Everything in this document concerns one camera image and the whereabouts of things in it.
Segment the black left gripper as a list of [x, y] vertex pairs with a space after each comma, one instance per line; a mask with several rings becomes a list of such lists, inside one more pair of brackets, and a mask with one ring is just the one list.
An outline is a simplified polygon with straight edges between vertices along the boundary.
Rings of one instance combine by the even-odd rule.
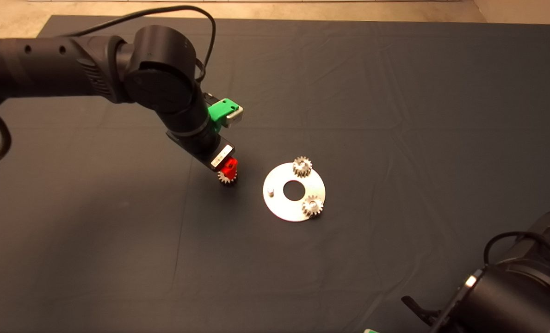
[[177, 136], [172, 131], [167, 137], [214, 173], [222, 170], [222, 182], [237, 180], [238, 160], [233, 158], [235, 146], [220, 134], [202, 131], [192, 136]]

